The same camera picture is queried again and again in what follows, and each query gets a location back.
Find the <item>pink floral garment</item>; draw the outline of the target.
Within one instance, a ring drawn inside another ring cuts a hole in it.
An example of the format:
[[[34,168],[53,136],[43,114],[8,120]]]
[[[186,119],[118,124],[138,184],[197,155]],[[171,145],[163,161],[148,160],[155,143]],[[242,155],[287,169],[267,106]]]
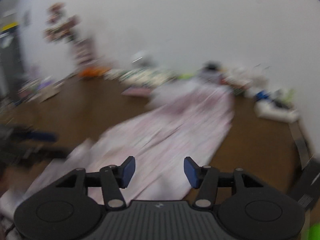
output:
[[[22,198],[75,168],[95,172],[133,156],[136,170],[122,190],[126,202],[182,199],[190,190],[184,158],[210,162],[231,127],[233,95],[226,86],[190,80],[158,87],[151,103],[152,111],[108,129],[96,143],[84,141],[65,161],[52,161]]]

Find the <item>container of oranges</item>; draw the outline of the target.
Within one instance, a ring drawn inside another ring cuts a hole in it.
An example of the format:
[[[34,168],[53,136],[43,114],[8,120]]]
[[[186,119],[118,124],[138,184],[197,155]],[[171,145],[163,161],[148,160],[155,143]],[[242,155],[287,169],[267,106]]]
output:
[[[95,78],[95,77],[102,77],[104,74],[109,72],[111,68],[108,67],[97,67],[97,66],[90,66],[86,67],[81,70],[78,74],[81,78]]]

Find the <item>pink wrapped vase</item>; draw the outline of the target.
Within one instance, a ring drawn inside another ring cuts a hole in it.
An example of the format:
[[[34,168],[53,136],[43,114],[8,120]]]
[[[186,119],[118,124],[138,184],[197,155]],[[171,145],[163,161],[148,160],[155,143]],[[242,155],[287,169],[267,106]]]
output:
[[[93,63],[97,59],[93,38],[85,38],[74,44],[76,65],[82,67]]]

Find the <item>pink flower bouquet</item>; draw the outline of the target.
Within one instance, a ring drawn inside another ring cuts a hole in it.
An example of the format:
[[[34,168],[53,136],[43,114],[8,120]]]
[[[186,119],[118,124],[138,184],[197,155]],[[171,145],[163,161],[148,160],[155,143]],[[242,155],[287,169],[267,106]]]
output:
[[[43,31],[44,38],[48,42],[66,42],[75,43],[78,40],[76,26],[79,24],[77,15],[68,16],[65,10],[65,3],[57,2],[48,9],[48,19],[46,23],[48,28]]]

